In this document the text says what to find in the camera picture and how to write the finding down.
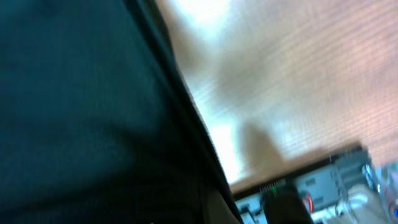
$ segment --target dark teal fabric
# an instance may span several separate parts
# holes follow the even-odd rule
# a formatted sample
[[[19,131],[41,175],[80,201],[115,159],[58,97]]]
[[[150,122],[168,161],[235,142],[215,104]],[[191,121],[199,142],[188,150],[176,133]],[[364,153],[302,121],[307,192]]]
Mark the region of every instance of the dark teal fabric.
[[[152,1],[0,1],[0,223],[201,223],[224,173]]]

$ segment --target wooden surface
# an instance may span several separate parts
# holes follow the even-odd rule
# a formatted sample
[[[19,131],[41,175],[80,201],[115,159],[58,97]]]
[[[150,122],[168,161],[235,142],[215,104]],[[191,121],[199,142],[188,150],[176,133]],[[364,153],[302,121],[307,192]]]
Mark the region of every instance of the wooden surface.
[[[158,5],[233,191],[352,142],[398,159],[398,1]]]

